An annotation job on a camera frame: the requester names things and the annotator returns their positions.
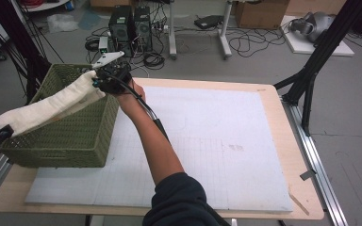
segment wicker storage bin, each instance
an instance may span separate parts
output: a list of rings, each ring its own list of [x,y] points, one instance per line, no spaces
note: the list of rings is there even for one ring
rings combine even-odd
[[[64,89],[90,66],[52,65],[31,103]],[[107,95],[73,115],[6,140],[0,151],[13,163],[29,168],[103,167],[118,108],[117,100]]]

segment wooden tabletop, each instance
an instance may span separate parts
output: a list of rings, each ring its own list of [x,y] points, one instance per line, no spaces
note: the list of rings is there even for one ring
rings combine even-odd
[[[322,219],[324,217],[312,179],[303,181],[300,177],[307,171],[307,168],[274,86],[147,78],[135,78],[135,80],[142,86],[151,87],[257,92],[261,97],[271,128],[271,135],[293,203],[293,211],[290,213],[258,213],[219,210],[218,213],[223,218]],[[144,216],[149,211],[148,208],[140,207],[25,203],[25,197],[36,174],[37,169],[27,169],[18,165],[14,165],[10,169],[8,176],[0,186],[0,212]]]

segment cardboard box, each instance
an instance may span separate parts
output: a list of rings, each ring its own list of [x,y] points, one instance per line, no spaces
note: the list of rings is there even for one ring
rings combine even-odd
[[[113,8],[116,5],[134,6],[134,0],[90,0],[94,8]]]
[[[277,29],[289,0],[263,0],[259,4],[238,3],[236,20],[241,28]]]
[[[346,0],[290,0],[286,15],[305,16],[307,12],[322,11],[337,15]]]

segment white mat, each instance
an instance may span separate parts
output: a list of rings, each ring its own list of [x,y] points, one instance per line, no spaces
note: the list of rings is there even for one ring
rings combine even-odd
[[[186,172],[216,209],[292,211],[255,92],[146,87]],[[150,206],[154,183],[132,122],[121,111],[102,169],[39,169],[27,202]]]
[[[294,16],[284,16],[281,24],[286,24],[297,17]],[[303,36],[299,31],[289,31],[288,28],[283,29],[284,36],[287,39],[288,45],[294,54],[312,54],[315,50],[313,43],[310,42],[305,36]],[[345,42],[341,41],[339,46],[335,49],[332,56],[341,56],[341,57],[352,57],[354,52],[346,45]]]

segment black metal post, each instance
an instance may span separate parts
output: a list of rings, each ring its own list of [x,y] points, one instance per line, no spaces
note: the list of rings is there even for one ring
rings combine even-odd
[[[309,118],[316,76],[361,13],[362,0],[347,0],[304,67],[298,73],[274,85],[276,89],[280,89],[293,83],[288,93],[283,95],[283,100],[290,105],[297,105],[305,93],[302,127],[307,136],[310,136]]]

